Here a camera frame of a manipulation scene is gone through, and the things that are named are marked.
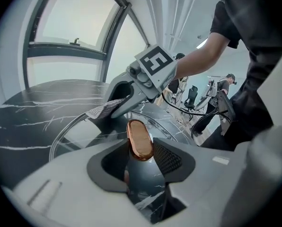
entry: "person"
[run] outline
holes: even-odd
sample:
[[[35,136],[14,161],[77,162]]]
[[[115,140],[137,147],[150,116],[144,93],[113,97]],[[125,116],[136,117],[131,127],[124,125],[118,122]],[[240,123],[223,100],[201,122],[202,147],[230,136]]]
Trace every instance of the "person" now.
[[[176,61],[183,58],[183,57],[185,57],[185,55],[183,53],[178,53],[176,56],[174,56]],[[169,83],[168,87],[165,89],[164,96],[165,96],[166,100],[168,100],[169,102],[176,103],[176,102],[173,102],[173,96],[175,96],[175,94],[178,92],[180,81],[182,79],[183,78],[171,81]],[[169,105],[167,105],[167,107],[166,107],[166,112],[168,112],[168,113],[170,112],[169,107],[170,107]]]
[[[282,0],[220,0],[216,4],[211,33],[205,45],[178,61],[175,79],[211,68],[225,48],[237,48],[242,40],[250,64],[244,83],[230,99],[236,114],[224,136],[219,126],[201,145],[234,150],[273,125],[257,89],[282,56]]]
[[[187,86],[187,80],[188,77],[183,77],[179,80],[179,87],[175,98],[175,105],[177,108],[181,105],[182,96]]]
[[[179,60],[183,57],[185,57],[185,55],[183,53],[178,53],[174,58],[177,61],[177,60]],[[176,80],[173,80],[169,83],[168,88],[169,88],[169,90],[171,90],[173,92],[173,94],[177,93],[178,88],[179,88],[179,80],[181,80],[181,79],[176,79]]]
[[[217,83],[217,91],[224,91],[224,93],[227,95],[229,92],[229,86],[235,83],[235,79],[236,77],[234,74],[228,74],[226,78],[221,79]],[[212,111],[214,111],[217,106],[218,106],[217,99],[211,98],[207,104],[206,114],[209,114]],[[214,115],[208,116],[207,118],[205,118],[205,120],[199,122],[194,130],[194,136],[202,135],[202,131],[211,122],[213,117]]]

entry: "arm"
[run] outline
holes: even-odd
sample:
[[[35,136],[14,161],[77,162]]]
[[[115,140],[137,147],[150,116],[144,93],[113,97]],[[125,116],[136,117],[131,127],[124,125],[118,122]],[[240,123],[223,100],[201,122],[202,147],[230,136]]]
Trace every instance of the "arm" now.
[[[228,16],[222,1],[216,5],[211,26],[211,34],[205,45],[178,61],[176,79],[208,70],[218,61],[226,46],[237,48],[241,36]]]
[[[228,81],[223,81],[221,86],[221,91],[225,92],[225,94],[228,94],[229,91],[229,82]]]
[[[218,33],[211,33],[205,45],[178,61],[175,79],[207,71],[212,67],[229,44],[229,39]]]
[[[226,89],[222,89],[222,91],[224,91],[225,94],[227,95],[228,91]]]

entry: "sleeve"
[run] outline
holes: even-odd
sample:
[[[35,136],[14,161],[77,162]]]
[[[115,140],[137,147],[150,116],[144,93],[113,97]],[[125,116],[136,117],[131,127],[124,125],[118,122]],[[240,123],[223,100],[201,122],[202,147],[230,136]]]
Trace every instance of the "sleeve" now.
[[[228,47],[237,49],[241,35],[227,14],[225,5],[219,1],[211,25],[211,33],[218,33],[230,40]]]
[[[227,94],[229,92],[229,82],[228,81],[224,81],[222,86],[221,86],[221,90],[225,89],[227,91]]]

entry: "white sticker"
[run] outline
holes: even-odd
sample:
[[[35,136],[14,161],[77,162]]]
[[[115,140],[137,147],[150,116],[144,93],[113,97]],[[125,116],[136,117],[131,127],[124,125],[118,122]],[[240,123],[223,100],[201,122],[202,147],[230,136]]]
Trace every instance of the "white sticker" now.
[[[227,165],[229,163],[229,159],[225,157],[214,157],[212,160],[224,165]]]

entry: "white marble veining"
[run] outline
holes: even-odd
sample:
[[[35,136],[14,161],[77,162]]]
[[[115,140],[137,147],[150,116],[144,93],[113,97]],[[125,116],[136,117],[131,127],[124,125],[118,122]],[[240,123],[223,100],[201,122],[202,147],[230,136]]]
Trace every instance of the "white marble veining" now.
[[[180,134],[180,133],[183,133],[184,130],[185,130],[185,129],[182,129],[181,131],[178,131],[175,135]]]
[[[50,126],[50,124],[52,123],[54,117],[55,117],[55,116],[53,116],[53,117],[51,118],[51,120],[43,127],[43,130],[42,130],[42,131],[46,131],[46,130],[47,130],[48,126]]]
[[[53,101],[46,101],[46,102],[24,101],[23,103],[33,103],[35,105],[53,105],[55,103],[72,102],[72,101],[79,101],[79,100],[95,100],[95,99],[103,99],[103,97],[64,98],[64,99],[56,99]]]
[[[9,105],[9,104],[3,104],[0,108],[36,108],[36,107],[55,107],[54,105]]]
[[[52,111],[55,111],[55,110],[60,109],[60,108],[63,108],[64,106],[66,106],[66,105],[61,105],[60,107],[56,107],[56,108],[54,108],[54,109],[52,109],[50,111],[47,111],[45,114],[48,114],[48,113],[50,113]]]
[[[143,108],[145,107],[145,104],[142,105],[142,107],[139,109],[140,113],[143,113]]]
[[[41,121],[41,122],[17,124],[15,126],[16,127],[21,127],[21,126],[37,125],[37,124],[48,123],[48,122],[52,122],[52,121],[56,121],[56,120],[60,120],[60,122],[62,122],[63,119],[66,119],[66,118],[77,118],[77,117],[78,117],[78,115],[63,116],[63,117],[59,117],[59,118],[55,118],[55,119],[50,119],[50,120],[46,120],[46,121]]]
[[[158,121],[158,120],[165,120],[165,119],[172,119],[172,117],[163,118],[163,119],[154,119],[154,120]]]
[[[160,195],[162,195],[164,193],[164,191],[162,192],[159,192],[158,194],[156,194],[155,196],[149,196],[145,199],[143,199],[141,202],[138,202],[135,204],[135,207],[138,209],[138,210],[142,210],[144,208],[146,208],[147,206],[149,206],[152,202],[154,202],[157,197],[159,197]]]
[[[87,84],[87,83],[85,83],[85,84],[80,84],[80,83],[71,83],[72,85],[89,85],[89,84]],[[91,85],[92,87],[106,87],[107,88],[107,86],[104,86],[104,85]]]
[[[1,149],[10,149],[10,150],[27,150],[27,149],[44,149],[50,148],[50,146],[29,146],[29,147],[11,147],[11,146],[0,146]]]
[[[19,108],[18,110],[15,111],[15,113],[18,113],[18,112],[23,111],[25,109],[26,109],[25,107]]]
[[[180,128],[178,126],[176,126],[171,120],[170,122],[180,131]],[[182,131],[180,131],[180,133],[182,133],[184,135],[184,137],[186,138],[187,142],[189,141],[189,138],[185,135],[184,133],[184,129]]]
[[[46,94],[52,94],[52,95],[60,95],[60,94],[65,94],[65,95],[68,95],[70,93],[68,92],[49,92],[49,91],[33,91],[33,92],[30,92],[29,94],[32,94],[32,93],[46,93]]]

